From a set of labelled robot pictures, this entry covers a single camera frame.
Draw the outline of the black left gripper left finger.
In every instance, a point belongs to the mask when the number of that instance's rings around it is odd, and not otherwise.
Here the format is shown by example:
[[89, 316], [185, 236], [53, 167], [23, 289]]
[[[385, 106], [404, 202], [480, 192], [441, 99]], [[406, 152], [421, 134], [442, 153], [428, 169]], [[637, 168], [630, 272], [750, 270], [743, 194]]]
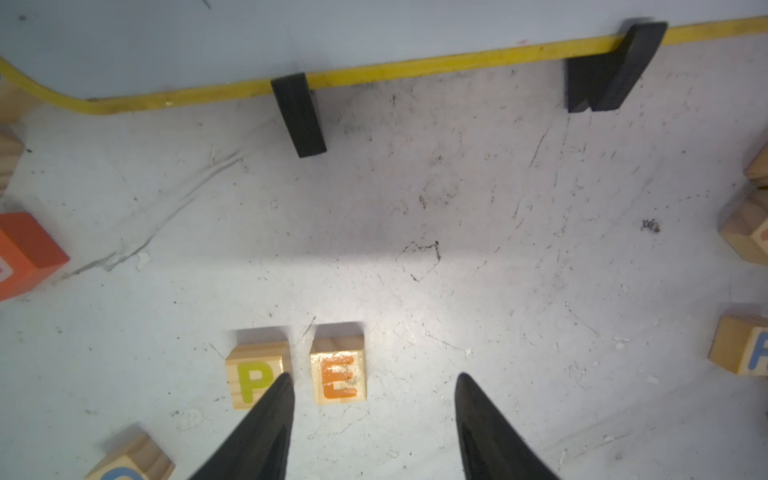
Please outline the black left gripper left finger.
[[192, 480], [285, 479], [294, 410], [292, 377], [283, 373]]

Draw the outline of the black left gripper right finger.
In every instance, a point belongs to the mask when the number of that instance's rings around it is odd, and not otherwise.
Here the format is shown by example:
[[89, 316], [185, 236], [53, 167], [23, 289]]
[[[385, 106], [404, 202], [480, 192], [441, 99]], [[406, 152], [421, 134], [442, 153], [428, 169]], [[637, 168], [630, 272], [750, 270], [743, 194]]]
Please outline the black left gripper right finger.
[[462, 465], [467, 479], [558, 478], [466, 373], [457, 378], [455, 404]]

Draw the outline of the wooden P letter block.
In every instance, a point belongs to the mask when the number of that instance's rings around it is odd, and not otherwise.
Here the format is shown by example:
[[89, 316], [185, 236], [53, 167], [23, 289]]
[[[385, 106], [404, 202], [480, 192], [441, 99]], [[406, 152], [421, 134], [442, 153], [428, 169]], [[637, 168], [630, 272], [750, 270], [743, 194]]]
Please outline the wooden P letter block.
[[287, 341], [241, 344], [225, 360], [235, 410], [251, 409], [283, 373], [292, 372]]

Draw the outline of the wooden E letter block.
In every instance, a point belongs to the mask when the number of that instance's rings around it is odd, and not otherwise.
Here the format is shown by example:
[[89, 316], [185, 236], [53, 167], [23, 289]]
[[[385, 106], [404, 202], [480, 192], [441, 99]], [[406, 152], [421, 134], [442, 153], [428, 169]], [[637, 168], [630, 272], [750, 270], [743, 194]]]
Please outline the wooden E letter block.
[[367, 400], [363, 335], [316, 338], [310, 351], [310, 367], [317, 405]]

